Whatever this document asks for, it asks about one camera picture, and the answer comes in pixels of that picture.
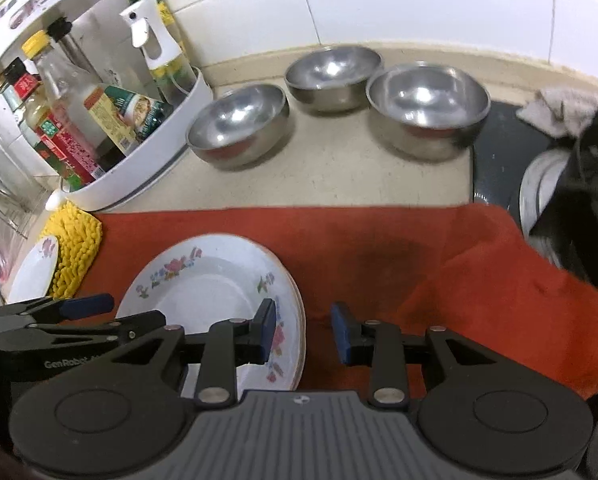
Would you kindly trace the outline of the white spray bottle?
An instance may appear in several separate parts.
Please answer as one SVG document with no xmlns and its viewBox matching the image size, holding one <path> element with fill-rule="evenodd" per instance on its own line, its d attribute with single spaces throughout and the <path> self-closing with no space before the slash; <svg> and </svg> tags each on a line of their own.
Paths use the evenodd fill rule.
<svg viewBox="0 0 598 480">
<path fill-rule="evenodd" d="M 120 16 L 130 26 L 133 47 L 144 55 L 149 73 L 165 101 L 173 107 L 182 104 L 194 89 L 197 75 L 163 23 L 157 0 L 139 0 Z"/>
</svg>

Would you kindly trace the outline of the yellow chenille mat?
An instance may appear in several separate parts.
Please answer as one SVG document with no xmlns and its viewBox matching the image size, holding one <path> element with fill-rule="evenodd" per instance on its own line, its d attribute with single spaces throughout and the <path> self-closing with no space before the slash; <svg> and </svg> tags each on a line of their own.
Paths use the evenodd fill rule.
<svg viewBox="0 0 598 480">
<path fill-rule="evenodd" d="M 99 252 L 104 228 L 93 214 L 66 202 L 45 222 L 40 237 L 49 235 L 57 238 L 58 260 L 48 294 L 54 299 L 72 298 Z"/>
</svg>

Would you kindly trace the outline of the grey rag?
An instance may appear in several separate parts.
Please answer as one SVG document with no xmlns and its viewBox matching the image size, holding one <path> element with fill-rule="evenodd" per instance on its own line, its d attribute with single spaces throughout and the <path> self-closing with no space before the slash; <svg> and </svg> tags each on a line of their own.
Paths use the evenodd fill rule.
<svg viewBox="0 0 598 480">
<path fill-rule="evenodd" d="M 553 139 L 577 139 L 598 111 L 598 91 L 548 87 L 517 110 L 516 117 Z"/>
</svg>

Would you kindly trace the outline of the black induction cooktop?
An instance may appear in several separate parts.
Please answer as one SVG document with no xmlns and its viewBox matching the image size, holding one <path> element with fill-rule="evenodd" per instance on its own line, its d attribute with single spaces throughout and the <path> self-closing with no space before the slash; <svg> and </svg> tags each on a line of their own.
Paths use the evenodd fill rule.
<svg viewBox="0 0 598 480">
<path fill-rule="evenodd" d="M 520 226 L 520 185 L 530 163 L 555 148 L 555 140 L 517 118 L 517 105 L 500 101 L 491 110 L 473 145 L 475 203 L 505 209 Z"/>
</svg>

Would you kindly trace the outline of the orange red cloth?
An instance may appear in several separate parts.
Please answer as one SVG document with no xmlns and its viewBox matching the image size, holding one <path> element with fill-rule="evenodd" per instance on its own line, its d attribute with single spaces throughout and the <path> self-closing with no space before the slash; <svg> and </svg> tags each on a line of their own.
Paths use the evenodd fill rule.
<svg viewBox="0 0 598 480">
<path fill-rule="evenodd" d="M 80 287 L 121 299 L 160 252 L 231 233 L 270 249 L 307 315 L 301 388 L 365 391 L 369 372 L 338 359 L 331 305 L 408 334 L 441 325 L 566 385 L 598 394 L 598 290 L 528 246 L 497 206 L 241 208 L 104 214 Z"/>
</svg>

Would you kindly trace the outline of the steel bowl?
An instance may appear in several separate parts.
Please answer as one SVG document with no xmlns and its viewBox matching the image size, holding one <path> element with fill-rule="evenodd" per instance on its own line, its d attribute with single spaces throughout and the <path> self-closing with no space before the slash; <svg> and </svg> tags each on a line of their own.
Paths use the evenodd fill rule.
<svg viewBox="0 0 598 480">
<path fill-rule="evenodd" d="M 186 143 L 197 157 L 215 168 L 250 166 L 286 141 L 289 114 L 281 88 L 251 84 L 203 107 L 186 132 Z"/>
<path fill-rule="evenodd" d="M 298 58 L 287 68 L 284 80 L 308 112 L 341 114 L 367 107 L 366 84 L 383 66 L 383 58 L 373 49 L 327 47 Z"/>
<path fill-rule="evenodd" d="M 486 88 L 458 68 L 415 62 L 384 68 L 365 87 L 369 130 L 388 150 L 446 162 L 476 141 L 491 110 Z"/>
</svg>

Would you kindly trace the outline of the clear yellow cap bottle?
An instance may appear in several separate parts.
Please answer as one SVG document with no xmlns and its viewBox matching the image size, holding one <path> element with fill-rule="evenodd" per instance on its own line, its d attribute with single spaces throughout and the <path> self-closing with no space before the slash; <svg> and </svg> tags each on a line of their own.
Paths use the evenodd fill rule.
<svg viewBox="0 0 598 480">
<path fill-rule="evenodd" d="M 98 79 L 78 67 L 52 45 L 44 30 L 34 32 L 21 46 L 24 55 L 35 65 L 50 102 L 58 106 L 90 143 L 98 160 L 105 157 L 111 146 L 107 134 L 86 110 L 84 99 L 98 86 Z"/>
</svg>

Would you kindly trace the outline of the red label oil bottle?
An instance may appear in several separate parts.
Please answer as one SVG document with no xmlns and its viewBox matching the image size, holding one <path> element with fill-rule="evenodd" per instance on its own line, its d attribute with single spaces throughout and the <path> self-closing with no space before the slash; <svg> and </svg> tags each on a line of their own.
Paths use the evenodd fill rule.
<svg viewBox="0 0 598 480">
<path fill-rule="evenodd" d="M 96 162 L 94 149 L 57 106 L 47 99 L 41 78 L 32 75 L 20 58 L 15 58 L 3 72 L 8 84 L 23 103 L 24 121 L 45 148 L 52 153 L 59 166 L 57 174 L 68 185 L 68 191 L 78 191 L 105 174 Z"/>
</svg>

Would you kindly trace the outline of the white plate with pink flowers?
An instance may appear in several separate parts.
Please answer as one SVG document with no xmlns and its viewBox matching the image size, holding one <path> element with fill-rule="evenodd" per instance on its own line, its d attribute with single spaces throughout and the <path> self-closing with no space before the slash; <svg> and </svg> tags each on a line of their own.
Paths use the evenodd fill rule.
<svg viewBox="0 0 598 480">
<path fill-rule="evenodd" d="M 7 297 L 10 304 L 45 297 L 54 277 L 59 243 L 54 235 L 41 238 L 22 260 Z"/>
</svg>

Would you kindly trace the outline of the floral plate with orange rim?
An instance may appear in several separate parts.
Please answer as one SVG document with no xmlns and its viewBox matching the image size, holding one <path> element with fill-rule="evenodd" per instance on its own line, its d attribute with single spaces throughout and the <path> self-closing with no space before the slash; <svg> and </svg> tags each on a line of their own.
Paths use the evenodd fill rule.
<svg viewBox="0 0 598 480">
<path fill-rule="evenodd" d="M 188 334 L 228 318 L 252 318 L 261 301 L 276 306 L 276 330 L 264 365 L 237 368 L 237 390 L 293 390 L 300 359 L 300 320 L 293 284 L 248 238 L 206 234 L 160 252 L 136 275 L 116 310 L 119 318 L 159 310 Z"/>
</svg>

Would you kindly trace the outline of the white round condiment tray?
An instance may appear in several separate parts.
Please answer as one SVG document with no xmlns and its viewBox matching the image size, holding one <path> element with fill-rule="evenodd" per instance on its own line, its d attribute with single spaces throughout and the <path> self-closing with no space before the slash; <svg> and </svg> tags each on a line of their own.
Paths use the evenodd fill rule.
<svg viewBox="0 0 598 480">
<path fill-rule="evenodd" d="M 52 36 L 52 24 L 79 18 L 100 0 L 22 0 L 0 18 L 0 74 L 17 52 L 33 62 L 41 80 L 14 80 L 26 110 L 44 90 L 40 117 L 29 121 L 35 135 L 80 177 L 72 203 L 100 211 L 127 200 L 162 174 L 185 148 L 185 131 L 212 92 L 200 70 L 188 63 L 163 26 L 156 0 L 125 9 L 124 20 L 155 29 L 161 58 L 173 64 L 169 77 L 177 97 L 155 100 L 106 84 L 71 61 Z"/>
</svg>

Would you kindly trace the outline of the green label small bottle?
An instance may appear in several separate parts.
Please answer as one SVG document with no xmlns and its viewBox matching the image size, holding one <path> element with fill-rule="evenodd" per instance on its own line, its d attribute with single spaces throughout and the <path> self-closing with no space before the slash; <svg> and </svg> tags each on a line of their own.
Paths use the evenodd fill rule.
<svg viewBox="0 0 598 480">
<path fill-rule="evenodd" d="M 147 140 L 173 112 L 167 102 L 111 84 L 95 86 L 83 105 L 124 156 Z"/>
</svg>

